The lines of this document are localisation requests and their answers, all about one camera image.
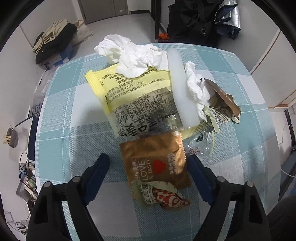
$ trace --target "cable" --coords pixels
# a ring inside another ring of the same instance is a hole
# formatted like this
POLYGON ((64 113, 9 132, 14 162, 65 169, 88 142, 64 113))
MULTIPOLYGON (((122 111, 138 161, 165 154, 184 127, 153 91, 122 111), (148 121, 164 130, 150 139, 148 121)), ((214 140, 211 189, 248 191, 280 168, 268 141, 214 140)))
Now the cable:
POLYGON ((282 168, 281 168, 281 171, 282 171, 284 174, 286 174, 287 176, 289 176, 289 177, 296 178, 295 176, 292 176, 292 175, 290 175, 290 174, 288 174, 288 173, 284 172, 284 171, 282 170, 282 168))
POLYGON ((25 227, 24 224, 22 224, 21 222, 16 222, 15 226, 19 232, 21 232, 23 235, 27 235, 27 228, 25 227))
POLYGON ((281 139, 281 143, 279 143, 279 144, 282 144, 284 142, 284 130, 285 130, 285 128, 286 128, 287 125, 288 125, 288 122, 286 122, 286 124, 285 124, 285 126, 283 128, 282 139, 281 139))
POLYGON ((28 221, 28 218, 31 216, 31 214, 29 214, 29 216, 27 217, 27 220, 26 220, 26 227, 27 227, 27 221, 28 221))
MULTIPOLYGON (((20 179, 20 182, 23 183, 24 185, 26 185, 30 190, 32 190, 32 192, 34 192, 36 194, 36 196, 38 196, 38 192, 36 191, 36 188, 33 190, 31 187, 29 187, 26 183, 29 181, 29 177, 28 177, 28 173, 27 173, 27 164, 28 164, 28 169, 30 170, 30 163, 32 164, 32 166, 35 167, 35 165, 29 161, 29 158, 28 158, 28 154, 27 153, 22 153, 21 156, 20 156, 20 162, 19 162, 19 165, 20 165, 20 174, 19 174, 19 179, 20 179), (27 160, 26 160, 26 163, 22 166, 21 165, 21 159, 22 159, 22 155, 23 154, 26 154, 27 155, 27 160), (25 175, 26 178, 27 178, 27 181, 24 182, 22 180, 22 175, 25 175)), ((31 180, 36 184, 36 177, 35 175, 32 175, 31 177, 31 180)))
POLYGON ((8 224, 9 224, 9 226, 12 227, 15 231, 18 231, 18 232, 19 232, 19 230, 18 230, 18 229, 15 229, 13 226, 11 226, 10 223, 8 223, 8 224))

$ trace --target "plastic bag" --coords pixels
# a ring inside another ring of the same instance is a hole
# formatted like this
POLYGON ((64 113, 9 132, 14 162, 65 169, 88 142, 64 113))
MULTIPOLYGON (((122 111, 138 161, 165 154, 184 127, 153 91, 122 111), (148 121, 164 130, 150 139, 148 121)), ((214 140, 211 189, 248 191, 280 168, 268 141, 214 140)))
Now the plastic bag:
POLYGON ((117 64, 85 77, 99 98, 115 136, 148 136, 180 129, 168 71, 148 67, 133 79, 116 73, 117 64))
POLYGON ((215 136, 211 125, 202 121, 200 125, 184 130, 181 133, 184 137, 189 136, 183 140, 186 153, 197 156, 211 154, 215 144, 215 136))
POLYGON ((74 25, 77 27, 77 32, 73 35, 71 40, 72 46, 80 44, 94 35, 94 32, 91 31, 82 20, 76 20, 74 25))
POLYGON ((57 67, 54 67, 53 69, 47 68, 43 72, 43 74, 39 80, 39 85, 37 86, 37 88, 34 92, 33 100, 30 104, 31 108, 30 108, 30 112, 29 112, 29 117, 33 116, 33 115, 39 117, 47 89, 49 87, 49 84, 52 80, 52 77, 53 77, 56 69, 57 69, 57 67))
POLYGON ((173 93, 162 88, 117 107, 110 118, 119 136, 147 137, 182 128, 173 93))

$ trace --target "beige clothing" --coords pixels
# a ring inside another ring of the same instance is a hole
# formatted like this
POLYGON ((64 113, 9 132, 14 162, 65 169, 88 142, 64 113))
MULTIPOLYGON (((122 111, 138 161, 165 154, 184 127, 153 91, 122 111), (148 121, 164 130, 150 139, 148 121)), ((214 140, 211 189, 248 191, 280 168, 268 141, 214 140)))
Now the beige clothing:
POLYGON ((41 36, 38 42, 33 47, 33 51, 38 54, 43 44, 47 44, 48 42, 54 40, 60 32, 64 29, 64 27, 68 24, 67 19, 58 20, 53 23, 41 36))

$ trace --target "white cord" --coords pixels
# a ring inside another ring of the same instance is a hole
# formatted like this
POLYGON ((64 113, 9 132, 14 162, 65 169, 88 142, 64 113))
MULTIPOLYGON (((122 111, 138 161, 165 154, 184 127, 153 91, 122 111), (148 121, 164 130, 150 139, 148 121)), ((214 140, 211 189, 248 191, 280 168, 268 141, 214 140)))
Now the white cord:
POLYGON ((281 143, 279 143, 278 145, 280 145, 280 144, 282 144, 284 142, 284 130, 285 130, 287 125, 288 125, 288 122, 286 122, 286 124, 285 124, 285 126, 283 128, 283 133, 282 133, 282 136, 281 136, 282 137, 281 138, 281 143))
POLYGON ((284 171, 282 170, 282 168, 281 168, 281 171, 282 171, 284 174, 288 175, 289 177, 296 178, 295 176, 292 176, 292 175, 290 175, 290 174, 288 174, 288 173, 284 172, 284 171))

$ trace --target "blue plaid tablecloth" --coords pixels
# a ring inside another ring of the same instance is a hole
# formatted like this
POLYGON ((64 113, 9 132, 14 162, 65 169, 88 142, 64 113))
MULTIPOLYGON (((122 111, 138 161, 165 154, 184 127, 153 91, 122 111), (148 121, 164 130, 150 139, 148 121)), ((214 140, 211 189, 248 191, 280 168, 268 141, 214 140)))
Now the blue plaid tablecloth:
MULTIPOLYGON (((251 180, 268 213, 278 201, 280 185, 279 150, 265 101, 253 78, 238 57, 209 47, 159 43, 167 50, 181 52, 184 64, 192 61, 198 73, 216 82, 241 107, 240 124, 221 126, 211 155, 201 161, 229 182, 251 180)), ((141 210, 133 200, 124 170, 119 144, 84 75, 108 67, 105 57, 89 55, 62 65, 54 74, 45 97, 36 136, 35 162, 37 188, 46 181, 68 182, 92 166, 101 153, 110 156, 110 169, 96 199, 88 210, 106 241, 192 240, 205 220, 209 205, 192 185, 181 190, 192 200, 180 212, 164 211, 158 205, 141 210)), ((73 240, 79 240, 69 208, 63 202, 67 225, 73 240)), ((219 236, 224 240, 234 204, 219 236)))

